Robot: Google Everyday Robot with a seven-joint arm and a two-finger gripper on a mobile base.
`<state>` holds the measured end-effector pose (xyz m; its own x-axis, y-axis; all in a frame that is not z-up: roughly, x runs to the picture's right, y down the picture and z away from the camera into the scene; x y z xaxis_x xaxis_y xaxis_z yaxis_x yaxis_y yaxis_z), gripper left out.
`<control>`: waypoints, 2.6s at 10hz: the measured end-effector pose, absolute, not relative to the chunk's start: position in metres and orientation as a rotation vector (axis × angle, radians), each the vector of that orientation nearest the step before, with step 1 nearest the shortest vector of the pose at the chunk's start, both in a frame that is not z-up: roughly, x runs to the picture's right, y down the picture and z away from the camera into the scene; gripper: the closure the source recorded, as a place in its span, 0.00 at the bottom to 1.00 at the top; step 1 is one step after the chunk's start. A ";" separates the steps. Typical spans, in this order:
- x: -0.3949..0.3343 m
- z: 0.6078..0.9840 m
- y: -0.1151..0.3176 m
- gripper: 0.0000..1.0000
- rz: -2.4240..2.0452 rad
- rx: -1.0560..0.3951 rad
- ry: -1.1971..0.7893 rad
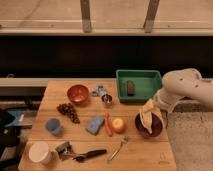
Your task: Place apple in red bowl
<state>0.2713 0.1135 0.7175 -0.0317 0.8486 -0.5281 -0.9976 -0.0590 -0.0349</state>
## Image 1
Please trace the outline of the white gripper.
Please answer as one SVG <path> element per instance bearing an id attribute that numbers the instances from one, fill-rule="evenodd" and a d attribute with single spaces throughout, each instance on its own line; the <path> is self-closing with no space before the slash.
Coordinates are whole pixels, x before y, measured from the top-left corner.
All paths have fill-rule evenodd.
<path id="1" fill-rule="evenodd" d="M 162 88 L 153 96 L 153 102 L 161 110 L 172 113 L 177 103 L 177 98 Z"/>

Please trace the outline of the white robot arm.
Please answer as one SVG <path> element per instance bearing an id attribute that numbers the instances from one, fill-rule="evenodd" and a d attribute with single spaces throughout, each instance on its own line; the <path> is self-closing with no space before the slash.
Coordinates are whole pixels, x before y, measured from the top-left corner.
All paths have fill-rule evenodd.
<path id="1" fill-rule="evenodd" d="M 204 80 L 194 68 L 167 72 L 162 77 L 162 88 L 153 96 L 153 102 L 158 108 L 171 113 L 185 97 L 213 108 L 213 81 Z"/>

